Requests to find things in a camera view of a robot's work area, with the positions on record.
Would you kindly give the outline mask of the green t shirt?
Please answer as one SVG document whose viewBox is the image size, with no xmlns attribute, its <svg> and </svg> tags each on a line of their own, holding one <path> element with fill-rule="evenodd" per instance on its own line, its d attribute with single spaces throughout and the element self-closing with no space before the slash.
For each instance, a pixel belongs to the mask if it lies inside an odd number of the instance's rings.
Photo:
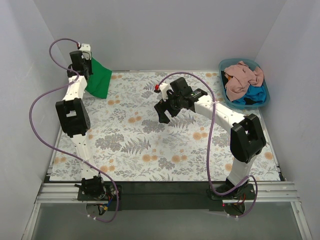
<svg viewBox="0 0 320 240">
<path fill-rule="evenodd" d="M 91 60 L 91 66 L 93 74 L 90 75 L 85 90 L 96 98 L 106 99 L 113 72 L 94 58 Z"/>
</svg>

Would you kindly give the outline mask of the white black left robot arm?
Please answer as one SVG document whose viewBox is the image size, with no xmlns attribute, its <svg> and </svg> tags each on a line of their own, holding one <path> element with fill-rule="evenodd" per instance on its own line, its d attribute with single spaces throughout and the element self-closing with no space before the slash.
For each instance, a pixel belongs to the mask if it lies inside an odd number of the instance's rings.
<svg viewBox="0 0 320 240">
<path fill-rule="evenodd" d="M 67 76 L 70 85 L 64 98 L 56 102 L 55 108 L 62 131 L 71 139 L 76 155 L 83 160 L 81 184 L 77 184 L 76 187 L 82 194 L 95 200 L 102 200 L 107 191 L 101 174 L 92 168 L 94 159 L 88 135 L 91 122 L 83 103 L 87 81 L 92 74 L 91 54 L 78 49 L 70 52 L 69 55 L 71 64 L 67 70 Z"/>
</svg>

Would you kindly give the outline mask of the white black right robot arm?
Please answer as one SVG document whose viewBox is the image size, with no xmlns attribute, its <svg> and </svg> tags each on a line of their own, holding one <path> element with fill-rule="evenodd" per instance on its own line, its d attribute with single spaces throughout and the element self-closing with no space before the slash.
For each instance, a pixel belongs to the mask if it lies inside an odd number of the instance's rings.
<svg viewBox="0 0 320 240">
<path fill-rule="evenodd" d="M 190 110 L 211 121 L 207 150 L 211 150 L 214 125 L 223 128 L 230 137 L 229 149 L 234 157 L 232 169 L 225 183 L 215 188 L 212 180 L 208 182 L 215 196 L 229 196 L 237 199 L 245 192 L 245 186 L 251 178 L 250 171 L 257 156 L 266 146 L 266 138 L 260 119 L 255 114 L 243 115 L 215 101 L 211 89 L 193 90 L 185 78 L 180 77 L 167 84 L 161 81 L 154 87 L 154 92 L 161 94 L 161 100 L 154 106 L 160 123 L 168 124 L 171 117 L 176 117 L 182 109 Z"/>
</svg>

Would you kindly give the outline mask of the floral patterned table cloth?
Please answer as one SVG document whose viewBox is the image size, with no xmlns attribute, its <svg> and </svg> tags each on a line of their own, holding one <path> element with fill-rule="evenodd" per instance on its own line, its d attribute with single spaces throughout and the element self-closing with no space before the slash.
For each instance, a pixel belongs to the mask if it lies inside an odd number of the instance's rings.
<svg viewBox="0 0 320 240">
<path fill-rule="evenodd" d="M 97 168 L 115 181 L 224 181 L 234 157 L 230 136 L 210 120 L 183 109 L 168 124 L 154 108 L 161 96 L 153 91 L 166 72 L 113 74 L 106 99 L 86 96 L 91 121 L 88 142 Z"/>
</svg>

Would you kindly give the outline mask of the pink crumpled t shirt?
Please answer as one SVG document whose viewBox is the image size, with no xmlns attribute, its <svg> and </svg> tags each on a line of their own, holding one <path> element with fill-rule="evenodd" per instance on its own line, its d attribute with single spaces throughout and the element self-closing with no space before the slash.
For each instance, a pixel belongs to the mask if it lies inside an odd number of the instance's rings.
<svg viewBox="0 0 320 240">
<path fill-rule="evenodd" d="M 263 85 L 263 71 L 258 66 L 251 70 L 243 61 L 226 67 L 223 72 L 227 78 L 227 83 L 224 85 L 226 96 L 231 102 L 243 97 L 250 85 L 254 87 Z"/>
</svg>

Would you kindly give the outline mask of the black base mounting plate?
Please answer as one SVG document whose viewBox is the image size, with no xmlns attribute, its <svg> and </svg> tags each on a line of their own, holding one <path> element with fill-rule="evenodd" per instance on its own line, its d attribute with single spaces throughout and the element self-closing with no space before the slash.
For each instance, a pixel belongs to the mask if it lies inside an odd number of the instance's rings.
<svg viewBox="0 0 320 240">
<path fill-rule="evenodd" d="M 114 187 L 110 182 L 88 180 L 84 186 L 76 184 L 78 201 L 92 202 L 110 211 L 129 210 L 210 210 L 222 212 L 225 201 L 235 203 L 240 213 L 245 211 L 244 201 L 255 198 L 254 186 L 244 187 L 224 196 L 213 193 L 206 182 L 128 182 Z"/>
</svg>

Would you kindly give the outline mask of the blue crumpled t shirt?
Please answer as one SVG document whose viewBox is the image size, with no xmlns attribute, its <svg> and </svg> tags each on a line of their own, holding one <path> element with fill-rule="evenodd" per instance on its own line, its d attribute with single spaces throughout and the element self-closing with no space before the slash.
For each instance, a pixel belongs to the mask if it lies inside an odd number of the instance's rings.
<svg viewBox="0 0 320 240">
<path fill-rule="evenodd" d="M 263 85 L 260 87 L 250 85 L 246 94 L 234 100 L 233 103 L 239 105 L 261 105 L 266 101 L 266 97 L 267 94 Z"/>
</svg>

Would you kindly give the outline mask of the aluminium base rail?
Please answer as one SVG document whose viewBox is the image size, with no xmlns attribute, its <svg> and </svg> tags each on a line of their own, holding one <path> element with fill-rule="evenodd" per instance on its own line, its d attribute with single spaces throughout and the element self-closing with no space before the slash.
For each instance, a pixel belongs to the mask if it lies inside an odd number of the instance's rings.
<svg viewBox="0 0 320 240">
<path fill-rule="evenodd" d="M 209 185 L 205 182 L 120 182 L 122 187 L 120 199 L 128 197 L 204 197 L 208 198 Z M 299 202 L 300 197 L 293 182 L 262 181 L 257 186 L 249 183 L 243 190 L 248 203 L 257 194 L 257 202 Z M 44 183 L 36 200 L 39 203 L 92 203 L 90 196 L 82 194 L 72 183 Z"/>
</svg>

